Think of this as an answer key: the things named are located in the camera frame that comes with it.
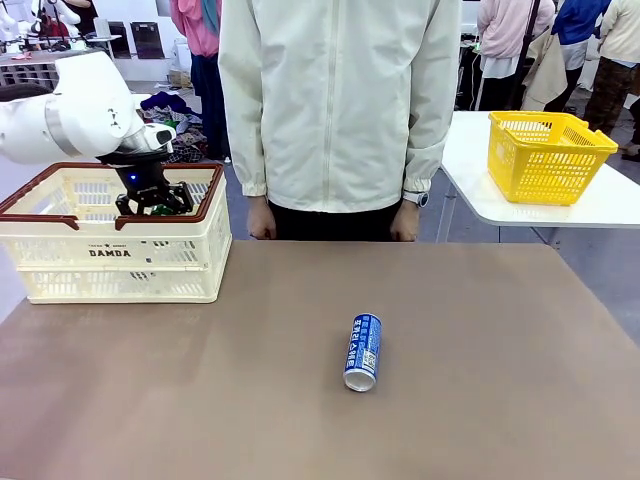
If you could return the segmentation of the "person's left hand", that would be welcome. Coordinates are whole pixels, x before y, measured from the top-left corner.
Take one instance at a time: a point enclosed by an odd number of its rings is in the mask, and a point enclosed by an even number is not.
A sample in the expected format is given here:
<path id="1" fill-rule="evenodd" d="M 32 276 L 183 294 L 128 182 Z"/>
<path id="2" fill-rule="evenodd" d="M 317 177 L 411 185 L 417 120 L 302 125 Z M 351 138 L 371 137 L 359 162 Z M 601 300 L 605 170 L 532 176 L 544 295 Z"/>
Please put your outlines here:
<path id="1" fill-rule="evenodd" d="M 391 224 L 393 241 L 414 242 L 419 233 L 420 208 L 417 204 L 403 200 Z"/>

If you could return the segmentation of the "person's right hand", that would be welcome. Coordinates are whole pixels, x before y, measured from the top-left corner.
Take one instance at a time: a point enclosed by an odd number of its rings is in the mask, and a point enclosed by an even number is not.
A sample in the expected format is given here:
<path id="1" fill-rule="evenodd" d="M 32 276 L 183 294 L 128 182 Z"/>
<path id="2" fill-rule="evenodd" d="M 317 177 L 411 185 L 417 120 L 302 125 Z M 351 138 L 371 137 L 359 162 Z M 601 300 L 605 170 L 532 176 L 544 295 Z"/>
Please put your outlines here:
<path id="1" fill-rule="evenodd" d="M 277 236 L 276 222 L 268 200 L 264 196 L 249 197 L 248 205 L 247 228 L 249 234 L 256 240 L 275 240 Z"/>

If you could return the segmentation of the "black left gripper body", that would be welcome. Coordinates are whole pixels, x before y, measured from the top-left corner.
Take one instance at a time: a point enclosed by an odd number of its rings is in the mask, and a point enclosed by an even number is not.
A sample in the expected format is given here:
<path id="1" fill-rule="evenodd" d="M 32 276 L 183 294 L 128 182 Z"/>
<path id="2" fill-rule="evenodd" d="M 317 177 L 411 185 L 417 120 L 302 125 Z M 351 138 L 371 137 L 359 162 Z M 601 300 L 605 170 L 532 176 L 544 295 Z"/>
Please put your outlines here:
<path id="1" fill-rule="evenodd" d="M 116 170 L 126 189 L 126 195 L 136 203 L 166 203 L 169 181 L 164 176 L 166 152 L 111 153 L 98 160 Z"/>

